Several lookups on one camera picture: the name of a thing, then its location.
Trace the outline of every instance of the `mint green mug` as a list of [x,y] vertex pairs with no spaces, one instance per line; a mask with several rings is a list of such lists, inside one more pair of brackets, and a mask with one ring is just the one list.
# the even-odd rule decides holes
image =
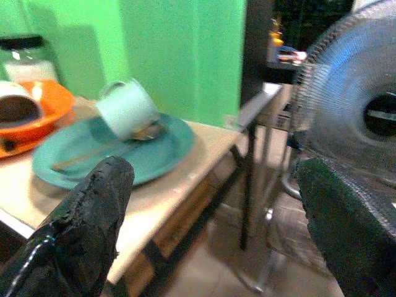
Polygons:
[[135,79],[107,86],[101,93],[97,109],[110,130],[121,140],[132,138],[160,118],[154,102]]

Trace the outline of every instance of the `mug handle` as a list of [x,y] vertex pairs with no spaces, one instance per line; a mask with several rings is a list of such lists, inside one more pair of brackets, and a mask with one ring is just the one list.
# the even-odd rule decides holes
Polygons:
[[109,84],[107,87],[105,87],[101,92],[100,92],[100,98],[103,99],[104,97],[108,96],[112,91],[114,91],[116,88],[120,88],[125,86],[125,82],[112,82]]

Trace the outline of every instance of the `green wall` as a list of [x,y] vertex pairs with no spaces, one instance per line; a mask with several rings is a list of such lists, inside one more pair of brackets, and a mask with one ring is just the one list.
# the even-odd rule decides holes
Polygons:
[[238,114],[245,0],[3,0],[2,35],[39,33],[61,82],[97,99],[136,78],[159,109],[222,126]]

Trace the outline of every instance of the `orange bowl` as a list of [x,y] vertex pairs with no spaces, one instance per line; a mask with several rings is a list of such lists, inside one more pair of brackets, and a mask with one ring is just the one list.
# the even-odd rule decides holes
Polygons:
[[47,136],[56,129],[56,121],[72,110],[74,97],[71,92],[54,80],[20,82],[44,111],[41,119],[28,124],[0,129],[0,137],[14,142],[35,141]]

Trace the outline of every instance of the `white cup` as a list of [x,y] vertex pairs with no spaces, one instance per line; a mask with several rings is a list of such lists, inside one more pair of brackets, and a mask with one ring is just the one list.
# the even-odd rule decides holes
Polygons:
[[23,86],[0,81],[0,129],[21,126],[43,116],[43,109]]

